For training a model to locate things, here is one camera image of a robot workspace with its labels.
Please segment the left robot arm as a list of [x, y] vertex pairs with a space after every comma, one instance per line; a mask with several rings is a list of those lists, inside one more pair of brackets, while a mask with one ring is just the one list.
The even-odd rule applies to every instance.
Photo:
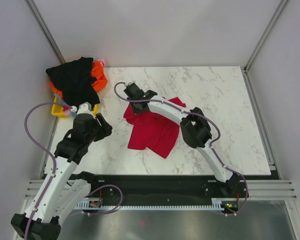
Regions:
[[101, 113], [79, 113], [57, 144], [53, 166], [44, 179], [32, 203], [24, 213], [16, 213], [11, 225], [19, 237], [25, 240], [56, 240], [61, 226], [73, 208], [85, 197], [94, 197], [100, 191], [98, 182], [89, 179], [84, 172], [72, 186], [65, 190], [67, 181], [88, 153], [93, 142], [112, 134], [112, 126]]

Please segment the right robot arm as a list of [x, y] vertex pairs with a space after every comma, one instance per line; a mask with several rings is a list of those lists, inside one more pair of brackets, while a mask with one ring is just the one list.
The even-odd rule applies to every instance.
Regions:
[[159, 96], [152, 90], [143, 91], [135, 83], [123, 83], [125, 99], [130, 103], [135, 114], [151, 112], [158, 114], [180, 126], [182, 139], [190, 148], [197, 150], [213, 171], [220, 193], [225, 197], [236, 191], [241, 177], [222, 162], [214, 149], [221, 134], [217, 130], [217, 138], [213, 139], [211, 126], [216, 126], [206, 118], [198, 107], [187, 109]]

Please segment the crimson red t shirt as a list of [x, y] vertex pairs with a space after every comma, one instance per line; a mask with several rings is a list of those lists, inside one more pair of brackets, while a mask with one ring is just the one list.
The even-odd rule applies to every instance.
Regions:
[[162, 158], [167, 158], [174, 148], [180, 126], [168, 118], [150, 111], [134, 114], [129, 105], [123, 118], [133, 125], [127, 145], [131, 150], [150, 149]]

